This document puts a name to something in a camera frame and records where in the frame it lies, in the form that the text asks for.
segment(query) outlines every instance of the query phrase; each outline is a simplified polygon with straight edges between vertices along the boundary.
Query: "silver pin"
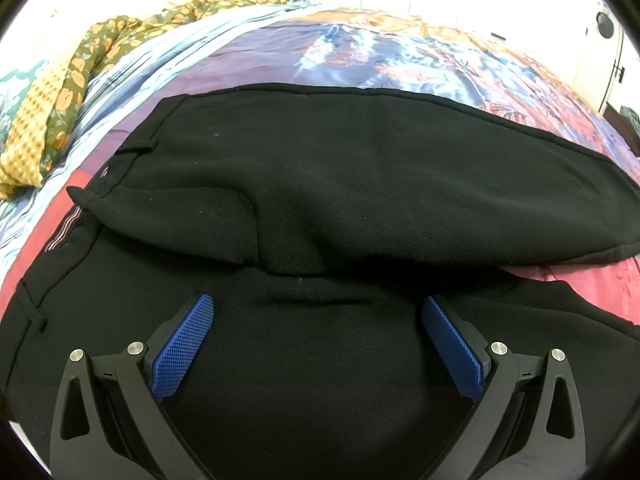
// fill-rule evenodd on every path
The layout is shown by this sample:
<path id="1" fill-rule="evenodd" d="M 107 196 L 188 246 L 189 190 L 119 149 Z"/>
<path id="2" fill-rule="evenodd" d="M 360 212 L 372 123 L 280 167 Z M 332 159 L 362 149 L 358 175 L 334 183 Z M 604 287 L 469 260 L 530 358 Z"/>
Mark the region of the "silver pin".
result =
<path id="1" fill-rule="evenodd" d="M 69 354 L 69 359 L 71 359 L 72 361 L 79 361 L 83 357 L 84 352 L 79 348 L 76 348 L 73 352 L 71 352 L 71 354 Z"/>
<path id="2" fill-rule="evenodd" d="M 491 343 L 491 352 L 497 355 L 505 355 L 507 353 L 507 345 L 501 343 L 500 341 L 496 341 L 495 343 Z"/>
<path id="3" fill-rule="evenodd" d="M 140 341 L 134 341 L 129 346 L 127 346 L 127 352 L 130 353 L 131 355 L 138 355 L 144 349 L 145 349 L 145 345 Z"/>
<path id="4" fill-rule="evenodd" d="M 551 357 L 556 361 L 564 361 L 565 355 L 564 352 L 559 348 L 554 348 L 551 351 Z"/>

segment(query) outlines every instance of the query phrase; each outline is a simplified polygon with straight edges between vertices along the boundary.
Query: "yellow textured fabric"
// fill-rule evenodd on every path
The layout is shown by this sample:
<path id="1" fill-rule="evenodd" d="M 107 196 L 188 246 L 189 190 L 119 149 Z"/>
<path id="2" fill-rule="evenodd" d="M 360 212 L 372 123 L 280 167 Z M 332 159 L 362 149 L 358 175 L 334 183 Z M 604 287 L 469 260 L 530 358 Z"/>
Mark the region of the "yellow textured fabric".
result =
<path id="1" fill-rule="evenodd" d="M 47 119 L 75 50 L 74 44 L 52 60 L 32 83 L 22 101 L 7 135 L 4 153 L 0 155 L 0 198 L 6 199 L 15 186 L 42 185 L 40 158 Z"/>

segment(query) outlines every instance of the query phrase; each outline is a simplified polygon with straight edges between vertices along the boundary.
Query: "pink fabric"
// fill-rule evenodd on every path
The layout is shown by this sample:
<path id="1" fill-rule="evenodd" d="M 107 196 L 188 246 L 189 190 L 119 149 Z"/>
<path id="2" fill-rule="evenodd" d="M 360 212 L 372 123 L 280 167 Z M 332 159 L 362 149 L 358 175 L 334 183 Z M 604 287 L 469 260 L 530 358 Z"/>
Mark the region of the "pink fabric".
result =
<path id="1" fill-rule="evenodd" d="M 640 324 L 640 257 L 600 266 L 505 267 L 522 278 L 562 280 L 589 303 Z"/>

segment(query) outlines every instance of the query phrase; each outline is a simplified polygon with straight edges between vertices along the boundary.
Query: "bed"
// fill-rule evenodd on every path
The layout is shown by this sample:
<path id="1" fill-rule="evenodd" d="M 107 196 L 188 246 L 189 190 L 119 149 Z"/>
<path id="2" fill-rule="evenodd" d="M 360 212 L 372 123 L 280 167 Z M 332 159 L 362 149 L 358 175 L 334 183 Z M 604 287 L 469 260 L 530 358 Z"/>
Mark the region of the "bed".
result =
<path id="1" fill-rule="evenodd" d="M 137 47 L 88 83 L 69 145 L 42 187 L 2 202 L 0 316 L 34 258 L 63 244 L 80 218 L 66 186 L 84 187 L 107 172 L 127 136 L 162 98 L 177 94 L 260 82 L 435 94 L 603 153 L 640 184 L 640 162 L 615 129 L 545 67 L 500 40 L 416 17 L 304 0 L 252 8 L 167 29 L 145 43 L 144 56 Z M 176 54 L 160 55 L 166 52 Z M 606 266 L 506 269 L 565 280 L 590 303 L 640 324 L 638 256 Z"/>

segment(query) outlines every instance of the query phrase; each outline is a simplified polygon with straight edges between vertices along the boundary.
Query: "blue and white striped fabric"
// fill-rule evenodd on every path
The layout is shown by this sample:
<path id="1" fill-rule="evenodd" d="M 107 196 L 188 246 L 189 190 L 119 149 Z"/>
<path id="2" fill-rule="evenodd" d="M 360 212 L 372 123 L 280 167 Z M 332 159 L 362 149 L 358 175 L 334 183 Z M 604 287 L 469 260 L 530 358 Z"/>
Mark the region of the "blue and white striped fabric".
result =
<path id="1" fill-rule="evenodd" d="M 104 135 L 153 92 L 245 32 L 327 9 L 296 0 L 283 6 L 225 10 L 143 43 L 114 68 L 92 80 L 74 126 L 74 142 L 64 161 L 54 168 L 41 189 L 28 189 L 0 203 L 0 285 L 20 248 L 69 176 Z"/>

